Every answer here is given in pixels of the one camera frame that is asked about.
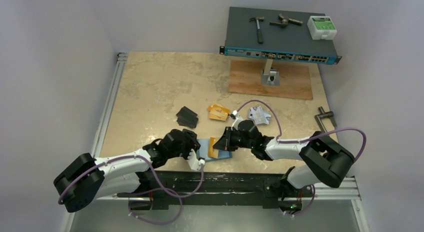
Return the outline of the blue leather card holder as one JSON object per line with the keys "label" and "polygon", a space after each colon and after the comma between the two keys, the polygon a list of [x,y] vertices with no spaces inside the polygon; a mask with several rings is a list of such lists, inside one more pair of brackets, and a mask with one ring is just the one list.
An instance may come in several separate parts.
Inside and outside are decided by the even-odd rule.
{"label": "blue leather card holder", "polygon": [[216,137],[201,138],[197,140],[200,144],[200,149],[196,154],[198,157],[203,158],[206,162],[231,159],[232,152],[226,150],[216,149],[213,146],[218,141]]}

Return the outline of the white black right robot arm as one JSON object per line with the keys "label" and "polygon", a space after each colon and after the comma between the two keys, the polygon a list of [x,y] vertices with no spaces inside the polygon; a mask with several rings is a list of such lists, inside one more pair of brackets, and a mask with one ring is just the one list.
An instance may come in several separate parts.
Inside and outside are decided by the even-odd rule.
{"label": "white black right robot arm", "polygon": [[282,192],[288,196],[315,183],[339,188],[355,162],[351,152],[320,131],[299,140],[277,140],[263,135],[251,120],[243,120],[237,127],[227,126],[213,148],[229,152],[249,149],[262,161],[303,161],[303,166],[289,169],[280,183]]}

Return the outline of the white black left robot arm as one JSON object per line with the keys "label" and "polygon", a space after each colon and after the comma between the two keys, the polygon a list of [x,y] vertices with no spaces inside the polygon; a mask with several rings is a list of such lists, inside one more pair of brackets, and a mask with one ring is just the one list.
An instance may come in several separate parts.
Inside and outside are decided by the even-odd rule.
{"label": "white black left robot arm", "polygon": [[157,180],[155,169],[174,158],[183,158],[191,170],[203,172],[206,161],[197,155],[200,148],[195,132],[172,129],[163,138],[126,154],[93,157],[83,153],[53,181],[59,194],[58,204],[73,213],[97,198],[112,194],[134,193],[142,197],[148,193],[149,183],[138,177],[138,173],[150,171]]}

